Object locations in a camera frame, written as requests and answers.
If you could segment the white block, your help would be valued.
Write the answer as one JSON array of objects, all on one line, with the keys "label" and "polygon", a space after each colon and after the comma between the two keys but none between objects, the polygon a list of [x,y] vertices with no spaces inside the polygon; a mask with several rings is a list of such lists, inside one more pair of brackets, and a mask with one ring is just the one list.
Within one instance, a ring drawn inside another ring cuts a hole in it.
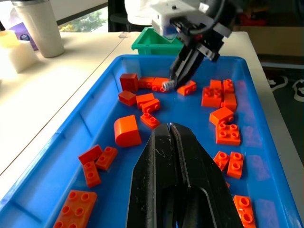
[{"label": "white block", "polygon": [[0,47],[0,70],[14,70],[16,73],[28,69],[39,61],[29,41],[19,41],[11,48]]}]

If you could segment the white tall tumbler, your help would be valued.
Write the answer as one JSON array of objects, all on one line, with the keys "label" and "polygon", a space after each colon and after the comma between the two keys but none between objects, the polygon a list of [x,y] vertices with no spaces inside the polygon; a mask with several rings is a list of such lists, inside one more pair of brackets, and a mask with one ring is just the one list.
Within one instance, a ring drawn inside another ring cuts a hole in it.
[{"label": "white tall tumbler", "polygon": [[64,45],[50,0],[11,0],[17,14],[45,58],[64,53]]}]

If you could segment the orange four-stud brick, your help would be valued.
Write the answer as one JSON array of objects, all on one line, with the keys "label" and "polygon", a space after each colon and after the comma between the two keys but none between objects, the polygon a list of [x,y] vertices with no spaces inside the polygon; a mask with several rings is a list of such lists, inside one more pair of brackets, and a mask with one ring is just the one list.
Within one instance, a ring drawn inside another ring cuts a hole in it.
[{"label": "orange four-stud brick", "polygon": [[240,131],[236,124],[220,123],[216,126],[216,144],[239,146]]},{"label": "orange four-stud brick", "polygon": [[201,106],[220,108],[222,103],[222,91],[219,88],[203,88]]}]

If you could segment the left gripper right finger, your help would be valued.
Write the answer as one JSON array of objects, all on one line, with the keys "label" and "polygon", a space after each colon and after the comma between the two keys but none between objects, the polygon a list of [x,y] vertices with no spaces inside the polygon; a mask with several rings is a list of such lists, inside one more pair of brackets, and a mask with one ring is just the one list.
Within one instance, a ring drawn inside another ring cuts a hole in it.
[{"label": "left gripper right finger", "polygon": [[244,228],[218,165],[188,127],[171,123],[179,174],[178,228]]}]

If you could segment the blue plastic bin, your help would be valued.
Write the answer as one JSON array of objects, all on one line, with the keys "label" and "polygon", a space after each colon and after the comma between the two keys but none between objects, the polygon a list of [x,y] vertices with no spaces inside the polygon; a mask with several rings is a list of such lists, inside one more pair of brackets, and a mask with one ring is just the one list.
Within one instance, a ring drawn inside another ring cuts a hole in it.
[{"label": "blue plastic bin", "polygon": [[[51,228],[71,190],[87,191],[78,156],[91,146],[115,147],[114,123],[142,112],[118,99],[123,73],[166,77],[174,57],[122,55],[99,77],[58,128],[33,163],[0,201],[0,228]],[[202,89],[211,79],[233,81],[237,99],[234,123],[240,129],[238,147],[216,144],[209,121],[212,108],[201,106]],[[218,151],[244,154],[240,179],[226,177],[232,195],[251,198],[257,228],[304,228],[259,102],[247,63],[239,57],[204,61],[193,80],[197,90],[182,96],[155,93],[161,107],[154,116],[162,123],[190,128],[211,157]],[[92,188],[97,201],[87,228],[125,228],[131,175],[144,145],[118,148],[101,184]]]}]

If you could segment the dark orange cube brick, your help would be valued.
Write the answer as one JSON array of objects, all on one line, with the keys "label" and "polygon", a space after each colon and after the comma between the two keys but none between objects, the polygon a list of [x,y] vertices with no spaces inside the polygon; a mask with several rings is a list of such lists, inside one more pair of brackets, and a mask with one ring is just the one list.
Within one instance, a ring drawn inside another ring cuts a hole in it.
[{"label": "dark orange cube brick", "polygon": [[136,73],[124,73],[120,76],[122,90],[136,92],[139,89],[139,82]]}]

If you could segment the pale yellow cup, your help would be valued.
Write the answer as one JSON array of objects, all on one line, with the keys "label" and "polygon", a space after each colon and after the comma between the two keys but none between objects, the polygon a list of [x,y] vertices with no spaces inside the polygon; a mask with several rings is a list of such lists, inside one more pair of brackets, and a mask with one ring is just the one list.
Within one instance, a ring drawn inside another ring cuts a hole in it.
[{"label": "pale yellow cup", "polygon": [[19,44],[19,40],[13,30],[0,31],[0,48],[13,48]]}]

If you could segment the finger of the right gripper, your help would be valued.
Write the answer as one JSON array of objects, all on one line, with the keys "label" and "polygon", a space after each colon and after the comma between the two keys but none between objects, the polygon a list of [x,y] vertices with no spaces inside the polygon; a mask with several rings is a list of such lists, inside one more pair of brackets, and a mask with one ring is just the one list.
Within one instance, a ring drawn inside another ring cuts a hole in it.
[{"label": "finger of the right gripper", "polygon": [[[188,71],[188,74],[190,76],[190,80],[193,77],[194,73],[197,71],[198,67],[202,63],[204,59],[204,55],[199,50],[192,50],[191,55],[188,58],[188,64],[185,67],[185,70]],[[181,86],[184,86],[187,83],[176,83],[176,87],[180,88]]]},{"label": "finger of the right gripper", "polygon": [[188,58],[192,53],[190,46],[183,46],[172,66],[170,67],[170,81],[176,83],[187,83],[190,81],[190,76],[185,67],[188,64]]}]

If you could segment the purple printed box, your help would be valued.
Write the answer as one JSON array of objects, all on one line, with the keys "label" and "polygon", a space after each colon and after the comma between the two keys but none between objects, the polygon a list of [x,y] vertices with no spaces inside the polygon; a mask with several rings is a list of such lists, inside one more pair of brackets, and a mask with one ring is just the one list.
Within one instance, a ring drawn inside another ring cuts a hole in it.
[{"label": "purple printed box", "polygon": [[37,45],[35,44],[32,36],[28,32],[24,23],[21,22],[21,23],[15,25],[15,26],[11,27],[10,30],[13,30],[15,32],[15,35],[16,35],[18,40],[29,41],[31,43],[33,49],[35,51],[38,50]]}]

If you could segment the orange smooth brick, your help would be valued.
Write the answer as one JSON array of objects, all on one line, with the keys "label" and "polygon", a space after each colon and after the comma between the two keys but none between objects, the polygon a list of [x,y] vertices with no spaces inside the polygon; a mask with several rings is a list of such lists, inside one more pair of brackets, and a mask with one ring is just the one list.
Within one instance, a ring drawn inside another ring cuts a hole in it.
[{"label": "orange smooth brick", "polygon": [[210,88],[223,90],[223,84],[221,80],[210,80]]}]

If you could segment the dark chair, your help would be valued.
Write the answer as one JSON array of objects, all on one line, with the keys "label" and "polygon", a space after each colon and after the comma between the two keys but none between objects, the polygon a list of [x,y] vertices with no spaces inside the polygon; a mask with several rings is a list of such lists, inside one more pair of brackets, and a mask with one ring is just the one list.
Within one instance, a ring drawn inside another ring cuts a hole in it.
[{"label": "dark chair", "polygon": [[130,32],[130,23],[126,13],[115,13],[110,16],[109,32]]}]

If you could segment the large orange rounded brick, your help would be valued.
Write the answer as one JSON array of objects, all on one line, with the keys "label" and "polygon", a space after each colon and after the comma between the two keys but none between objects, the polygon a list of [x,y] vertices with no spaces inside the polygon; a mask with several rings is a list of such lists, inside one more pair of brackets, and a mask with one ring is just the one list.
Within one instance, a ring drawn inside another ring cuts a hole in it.
[{"label": "large orange rounded brick", "polygon": [[135,115],[117,119],[114,123],[115,142],[119,147],[131,147],[142,143]]}]

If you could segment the white shoe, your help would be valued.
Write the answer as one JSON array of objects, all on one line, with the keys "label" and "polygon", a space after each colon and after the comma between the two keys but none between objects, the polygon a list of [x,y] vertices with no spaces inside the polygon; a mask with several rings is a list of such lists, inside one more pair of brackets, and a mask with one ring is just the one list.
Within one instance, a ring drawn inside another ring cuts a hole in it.
[{"label": "white shoe", "polygon": [[294,99],[298,102],[304,102],[304,79],[297,80],[293,86]]},{"label": "white shoe", "polygon": [[279,76],[276,78],[267,79],[267,81],[271,88],[271,91],[275,91],[277,89],[287,86],[289,80],[286,76]]}]

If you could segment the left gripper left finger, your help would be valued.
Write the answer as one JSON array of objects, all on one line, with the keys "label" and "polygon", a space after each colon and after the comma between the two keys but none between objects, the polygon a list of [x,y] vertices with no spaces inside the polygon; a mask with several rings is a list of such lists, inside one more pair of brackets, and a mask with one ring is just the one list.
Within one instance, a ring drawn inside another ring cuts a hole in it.
[{"label": "left gripper left finger", "polygon": [[126,228],[176,228],[179,187],[174,138],[163,123],[133,169]]}]

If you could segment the orange six-stud plate brick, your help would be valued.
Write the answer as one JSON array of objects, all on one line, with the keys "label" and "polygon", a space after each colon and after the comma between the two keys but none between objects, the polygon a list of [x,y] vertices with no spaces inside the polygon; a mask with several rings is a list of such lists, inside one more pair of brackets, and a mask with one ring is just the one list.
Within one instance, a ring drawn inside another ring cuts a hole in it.
[{"label": "orange six-stud plate brick", "polygon": [[96,199],[95,192],[71,190],[53,228],[86,228]]}]

